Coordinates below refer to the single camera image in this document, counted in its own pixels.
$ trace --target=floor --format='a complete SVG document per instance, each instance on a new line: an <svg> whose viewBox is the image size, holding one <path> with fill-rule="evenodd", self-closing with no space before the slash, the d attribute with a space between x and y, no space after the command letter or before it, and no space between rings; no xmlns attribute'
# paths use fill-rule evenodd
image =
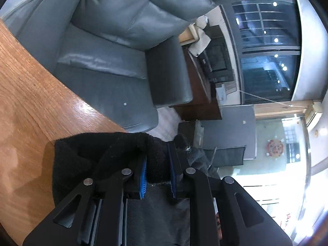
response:
<svg viewBox="0 0 328 246"><path fill-rule="evenodd" d="M182 122L181 118L173 108L163 107L157 111L158 125L147 133L163 141L172 141L178 133L178 125Z"/></svg>

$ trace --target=silver bolt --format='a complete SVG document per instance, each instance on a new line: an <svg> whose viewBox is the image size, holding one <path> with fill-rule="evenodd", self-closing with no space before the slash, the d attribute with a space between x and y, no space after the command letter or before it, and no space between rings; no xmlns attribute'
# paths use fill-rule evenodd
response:
<svg viewBox="0 0 328 246"><path fill-rule="evenodd" d="M193 167L188 167L188 168L186 169L186 172L187 172L188 174L192 175L192 174L195 174L195 173L196 173L196 169L194 169Z"/></svg>
<svg viewBox="0 0 328 246"><path fill-rule="evenodd" d="M86 179L83 181L83 184L86 185L86 186L92 185L92 183L93 183L92 178L86 178Z"/></svg>
<svg viewBox="0 0 328 246"><path fill-rule="evenodd" d="M130 168L125 168L122 170L122 174L123 175L130 175L132 173Z"/></svg>
<svg viewBox="0 0 328 246"><path fill-rule="evenodd" d="M224 181L228 184L232 184L235 182L235 180L232 177L225 177Z"/></svg>

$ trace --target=black towel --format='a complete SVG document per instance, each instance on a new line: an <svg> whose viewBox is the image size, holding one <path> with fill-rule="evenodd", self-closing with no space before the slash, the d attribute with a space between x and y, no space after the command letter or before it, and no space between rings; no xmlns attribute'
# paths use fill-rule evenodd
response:
<svg viewBox="0 0 328 246"><path fill-rule="evenodd" d="M204 152L175 140L178 154L207 173ZM147 192L128 201L128 246L190 244L189 200L172 198L167 143L146 133L86 133L56 141L52 189L57 205L83 179L100 180L126 168L140 152L147 155Z"/></svg>

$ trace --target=sofa armrest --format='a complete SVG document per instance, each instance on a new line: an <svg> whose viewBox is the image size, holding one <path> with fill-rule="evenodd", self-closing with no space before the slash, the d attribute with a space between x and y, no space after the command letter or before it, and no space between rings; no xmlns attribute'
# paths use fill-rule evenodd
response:
<svg viewBox="0 0 328 246"><path fill-rule="evenodd" d="M147 73L155 107L192 101L191 86L178 37L171 37L146 51Z"/></svg>

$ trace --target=person's hand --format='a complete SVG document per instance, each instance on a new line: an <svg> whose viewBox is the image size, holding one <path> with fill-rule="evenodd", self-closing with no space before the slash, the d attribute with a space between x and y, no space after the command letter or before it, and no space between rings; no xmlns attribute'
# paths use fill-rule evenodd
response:
<svg viewBox="0 0 328 246"><path fill-rule="evenodd" d="M216 223L218 225L218 238L219 238L219 240L221 240L222 239L222 231L221 231L219 213L216 213Z"/></svg>

